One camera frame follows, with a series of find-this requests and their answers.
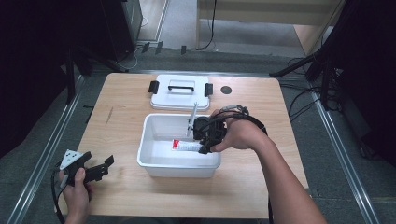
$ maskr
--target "black stand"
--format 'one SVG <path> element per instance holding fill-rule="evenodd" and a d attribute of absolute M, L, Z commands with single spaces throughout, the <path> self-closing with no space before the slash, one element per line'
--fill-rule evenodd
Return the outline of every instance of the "black stand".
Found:
<path fill-rule="evenodd" d="M 339 41 L 343 35 L 347 32 L 348 26 L 351 25 L 349 22 L 351 16 L 356 13 L 356 8 L 361 3 L 360 0 L 348 0 L 344 5 L 344 9 L 341 12 L 338 22 L 335 24 L 329 37 L 326 39 L 323 46 L 312 55 L 300 60 L 291 66 L 276 72 L 269 74 L 270 77 L 283 77 L 286 74 L 302 67 L 308 63 L 311 63 L 305 76 L 308 81 L 316 80 L 320 74 L 323 75 L 322 88 L 320 91 L 320 101 L 326 110 L 329 109 L 327 105 L 327 96 L 329 90 L 329 83 L 331 74 L 335 71 L 335 52 L 338 49 Z"/>
<path fill-rule="evenodd" d="M 66 75 L 67 75 L 67 100 L 66 103 L 70 104 L 73 98 L 76 96 L 76 86 L 74 77 L 74 63 L 82 75 L 90 75 L 92 67 L 90 62 L 85 55 L 95 59 L 97 62 L 105 65 L 112 69 L 114 72 L 123 73 L 116 65 L 109 62 L 108 60 L 100 57 L 99 55 L 91 52 L 89 49 L 84 47 L 69 48 L 66 54 Z"/>

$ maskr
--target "metal strip on floor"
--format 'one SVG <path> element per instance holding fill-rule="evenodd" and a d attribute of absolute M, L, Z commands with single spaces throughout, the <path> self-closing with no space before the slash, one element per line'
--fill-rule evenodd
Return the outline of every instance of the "metal strip on floor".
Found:
<path fill-rule="evenodd" d="M 320 114 L 320 117 L 322 118 L 327 133 L 330 136 L 335 153 L 341 163 L 341 167 L 343 168 L 344 174 L 346 175 L 346 180 L 349 183 L 353 195 L 355 196 L 355 200 L 359 206 L 359 209 L 361 210 L 364 221 L 366 223 L 380 223 L 379 218 L 371 203 L 370 197 L 367 194 L 366 189 L 363 186 L 361 179 L 359 178 L 359 175 L 356 172 L 353 163 L 347 154 L 347 149 L 344 146 L 343 141 L 338 134 L 334 123 L 332 122 L 331 115 L 324 109 L 321 102 L 318 100 L 318 95 L 316 93 L 313 92 L 312 97 L 316 101 L 318 112 Z"/>
<path fill-rule="evenodd" d="M 22 223 L 23 218 L 26 215 L 26 212 L 29 209 L 30 204 L 33 198 L 35 197 L 35 193 L 37 192 L 41 180 L 43 179 L 44 174 L 46 173 L 49 167 L 49 164 L 56 150 L 56 147 L 58 146 L 59 141 L 61 140 L 62 135 L 64 134 L 64 130 L 70 118 L 73 115 L 73 112 L 78 103 L 78 99 L 81 94 L 81 90 L 84 83 L 85 83 L 84 77 L 79 76 L 76 82 L 76 96 L 74 97 L 72 102 L 70 102 L 70 104 L 65 107 L 64 112 L 62 113 L 60 119 L 58 120 L 58 123 L 56 124 L 55 129 L 53 130 L 48 143 L 46 144 L 43 152 L 41 153 L 41 156 L 37 162 L 37 165 L 35 166 L 35 169 L 33 170 L 29 180 L 27 181 L 25 187 L 23 188 L 21 196 L 18 199 L 18 202 L 15 205 L 15 208 L 12 211 L 7 223 L 9 224 Z"/>

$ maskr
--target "person's left hand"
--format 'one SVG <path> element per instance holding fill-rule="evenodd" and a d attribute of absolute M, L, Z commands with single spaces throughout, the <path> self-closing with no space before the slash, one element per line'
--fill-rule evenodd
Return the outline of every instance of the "person's left hand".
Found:
<path fill-rule="evenodd" d="M 59 173 L 59 178 L 64 179 L 64 172 Z M 88 191 L 84 186 L 85 169 L 79 168 L 75 175 L 75 186 L 67 185 L 64 188 L 68 215 L 65 223 L 85 223 L 90 212 Z"/>

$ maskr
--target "white plastic box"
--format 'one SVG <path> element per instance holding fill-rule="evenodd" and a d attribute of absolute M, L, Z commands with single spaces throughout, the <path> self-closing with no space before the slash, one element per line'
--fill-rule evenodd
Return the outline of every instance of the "white plastic box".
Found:
<path fill-rule="evenodd" d="M 146 116 L 137 162 L 151 176 L 211 177 L 220 166 L 219 153 L 200 154 L 174 151 L 173 139 L 193 141 L 187 137 L 190 115 L 149 114 Z"/>

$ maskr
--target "wooden table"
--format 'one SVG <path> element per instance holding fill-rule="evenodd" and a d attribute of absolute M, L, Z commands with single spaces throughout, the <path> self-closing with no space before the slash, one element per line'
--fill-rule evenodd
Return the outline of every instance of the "wooden table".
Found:
<path fill-rule="evenodd" d="M 345 1 L 218 0 L 215 20 L 293 24 L 305 54 L 309 55 L 320 43 L 327 28 L 336 23 Z M 200 48 L 200 19 L 212 20 L 214 2 L 197 0 L 195 44 L 197 49 Z"/>
<path fill-rule="evenodd" d="M 279 84 L 274 78 L 208 77 L 216 108 L 240 104 L 266 125 L 291 170 L 308 188 Z M 109 174 L 92 182 L 93 215 L 140 217 L 268 217 L 268 191 L 262 169 L 252 150 L 228 149 L 212 178 L 151 177 L 136 161 L 143 121 L 150 113 L 186 113 L 155 110 L 150 105 L 149 83 L 155 75 L 110 74 L 99 95 L 78 151 L 92 153 L 92 167 L 110 155 Z M 231 94 L 220 88 L 229 86 Z M 64 201 L 60 201 L 66 211 Z"/>

